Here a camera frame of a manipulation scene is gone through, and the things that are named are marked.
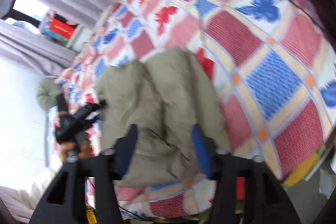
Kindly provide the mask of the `khaki puffer jacket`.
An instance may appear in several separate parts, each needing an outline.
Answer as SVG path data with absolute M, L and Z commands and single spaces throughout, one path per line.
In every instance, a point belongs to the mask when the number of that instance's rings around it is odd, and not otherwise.
M 221 100 L 197 58 L 174 47 L 145 62 L 108 67 L 94 87 L 102 111 L 102 149 L 112 147 L 132 124 L 138 140 L 119 186 L 152 186 L 183 180 L 198 170 L 191 138 L 199 124 L 218 147 L 230 150 Z

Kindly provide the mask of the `round green pleated cushion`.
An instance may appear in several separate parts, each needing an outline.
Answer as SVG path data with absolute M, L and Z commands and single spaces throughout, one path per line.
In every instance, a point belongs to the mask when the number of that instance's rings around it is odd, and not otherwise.
M 61 86 L 56 84 L 55 81 L 56 78 L 46 77 L 38 84 L 36 99 L 38 105 L 44 111 L 49 111 L 57 105 L 56 97 L 62 92 Z

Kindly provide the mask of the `red box on windowsill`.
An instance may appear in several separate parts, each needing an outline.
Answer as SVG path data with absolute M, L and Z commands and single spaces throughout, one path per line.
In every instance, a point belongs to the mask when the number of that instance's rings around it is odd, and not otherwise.
M 53 18 L 50 22 L 49 30 L 66 39 L 70 39 L 76 27 L 76 25 L 69 25 Z

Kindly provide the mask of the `leaf patterned patchwork quilt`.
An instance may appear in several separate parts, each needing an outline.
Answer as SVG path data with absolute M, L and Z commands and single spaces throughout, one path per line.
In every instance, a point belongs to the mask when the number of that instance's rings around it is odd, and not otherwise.
M 110 66 L 188 48 L 220 96 L 236 156 L 260 156 L 288 189 L 334 140 L 335 51 L 309 0 L 116 0 L 57 82 L 76 111 Z

